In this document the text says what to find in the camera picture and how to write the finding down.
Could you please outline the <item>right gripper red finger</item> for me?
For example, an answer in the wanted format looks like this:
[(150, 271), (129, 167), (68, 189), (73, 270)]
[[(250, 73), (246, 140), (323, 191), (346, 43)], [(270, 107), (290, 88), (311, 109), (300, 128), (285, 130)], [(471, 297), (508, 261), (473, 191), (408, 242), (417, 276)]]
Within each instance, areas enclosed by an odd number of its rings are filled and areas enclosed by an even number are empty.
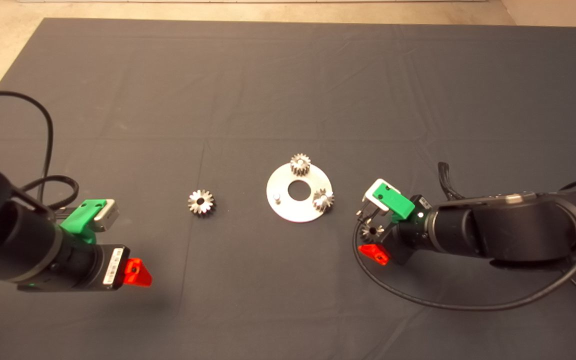
[(381, 266), (386, 266), (391, 259), (390, 253), (380, 243), (361, 244), (358, 251)]

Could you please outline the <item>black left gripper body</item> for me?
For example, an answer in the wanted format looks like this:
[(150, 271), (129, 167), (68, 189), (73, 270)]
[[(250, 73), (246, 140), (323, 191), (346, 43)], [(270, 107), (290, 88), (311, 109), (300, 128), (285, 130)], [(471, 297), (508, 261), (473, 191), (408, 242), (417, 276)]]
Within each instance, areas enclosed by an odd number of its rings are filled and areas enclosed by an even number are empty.
[(62, 231), (54, 259), (33, 277), (34, 292), (112, 292), (124, 285), (131, 249), (125, 244), (91, 244)]

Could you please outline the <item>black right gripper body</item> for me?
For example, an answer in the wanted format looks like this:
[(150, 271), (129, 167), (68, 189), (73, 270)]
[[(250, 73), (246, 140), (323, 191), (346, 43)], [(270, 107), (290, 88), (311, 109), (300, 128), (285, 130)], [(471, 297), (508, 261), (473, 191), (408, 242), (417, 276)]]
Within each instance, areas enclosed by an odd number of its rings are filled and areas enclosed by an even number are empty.
[(388, 257), (398, 265), (405, 265), (416, 251), (437, 250), (426, 225), (432, 206), (421, 194), (414, 194), (410, 201), (414, 208), (409, 218), (390, 226), (381, 240)]

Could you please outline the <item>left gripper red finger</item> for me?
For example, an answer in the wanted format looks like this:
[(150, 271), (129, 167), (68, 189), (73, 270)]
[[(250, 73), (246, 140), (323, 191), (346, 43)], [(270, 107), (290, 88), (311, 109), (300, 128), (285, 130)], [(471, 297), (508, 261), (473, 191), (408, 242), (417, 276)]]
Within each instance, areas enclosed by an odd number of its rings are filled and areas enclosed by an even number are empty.
[(123, 272), (123, 285), (135, 287), (151, 287), (153, 276), (142, 259), (130, 258), (126, 261)]

